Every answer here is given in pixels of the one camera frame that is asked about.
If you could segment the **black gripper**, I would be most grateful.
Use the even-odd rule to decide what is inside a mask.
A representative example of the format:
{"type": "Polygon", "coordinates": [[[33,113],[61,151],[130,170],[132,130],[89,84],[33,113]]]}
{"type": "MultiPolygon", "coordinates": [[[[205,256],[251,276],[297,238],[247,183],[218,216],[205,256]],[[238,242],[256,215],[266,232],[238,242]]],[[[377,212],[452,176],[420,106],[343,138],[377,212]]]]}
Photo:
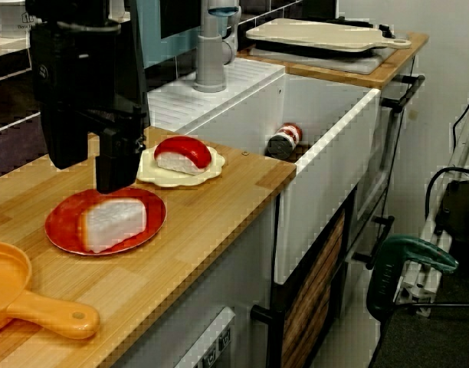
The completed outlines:
{"type": "MultiPolygon", "coordinates": [[[[146,75],[134,21],[85,28],[45,22],[30,32],[34,97],[51,162],[66,169],[88,158],[88,132],[75,112],[89,112],[108,124],[142,114],[149,126],[146,75]]],[[[105,129],[99,134],[96,189],[107,194],[136,180],[144,145],[142,133],[105,129]]]]}

